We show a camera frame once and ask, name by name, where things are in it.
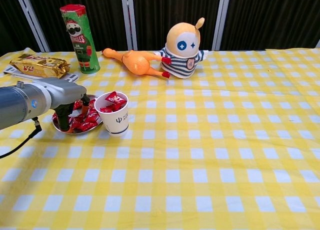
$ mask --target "yellow plush toy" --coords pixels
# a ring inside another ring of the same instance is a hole
[[[171,64],[161,62],[161,67],[179,78],[193,75],[198,62],[203,61],[208,51],[199,51],[200,32],[205,19],[200,18],[196,25],[178,23],[173,26],[166,37],[166,44],[159,52],[162,57],[171,58]]]

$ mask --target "plush toy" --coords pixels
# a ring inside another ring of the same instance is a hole
[[[179,78],[189,78],[198,62],[203,61],[208,51],[199,51],[200,32],[205,19],[200,18],[195,26],[188,23],[174,25],[166,37],[165,47],[155,54],[171,58],[171,64],[161,62],[161,67]]]
[[[121,61],[132,73],[136,75],[156,75],[166,78],[170,77],[168,72],[160,72],[150,66],[151,60],[165,62],[166,65],[171,64],[171,59],[155,55],[145,51],[129,51],[124,54],[112,49],[104,49],[102,52],[104,56],[117,59]]]

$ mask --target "can lid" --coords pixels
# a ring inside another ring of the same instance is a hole
[[[66,5],[60,8],[62,13],[76,12],[78,16],[86,13],[86,7],[83,5]]]

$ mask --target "striped shirt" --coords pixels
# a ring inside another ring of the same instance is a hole
[[[198,54],[191,58],[180,58],[167,51],[166,47],[162,48],[157,54],[162,57],[169,57],[171,59],[171,64],[168,65],[165,62],[161,62],[161,67],[179,78],[189,78],[195,72],[198,62],[203,61],[206,58],[208,51],[198,51]]]

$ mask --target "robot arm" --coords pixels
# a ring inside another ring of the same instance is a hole
[[[18,81],[16,86],[1,87],[0,130],[35,118],[54,109],[62,131],[69,130],[68,115],[74,102],[89,105],[86,88],[57,78],[34,80],[30,84]]]

